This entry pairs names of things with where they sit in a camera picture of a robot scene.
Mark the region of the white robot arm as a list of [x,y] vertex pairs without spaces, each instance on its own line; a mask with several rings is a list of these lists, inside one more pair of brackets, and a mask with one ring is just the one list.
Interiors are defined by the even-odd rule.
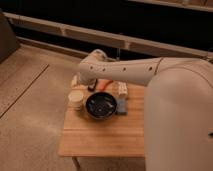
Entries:
[[79,63],[79,82],[89,85],[95,79],[108,79],[146,86],[161,61],[161,58],[151,58],[109,62],[106,53],[96,49]]

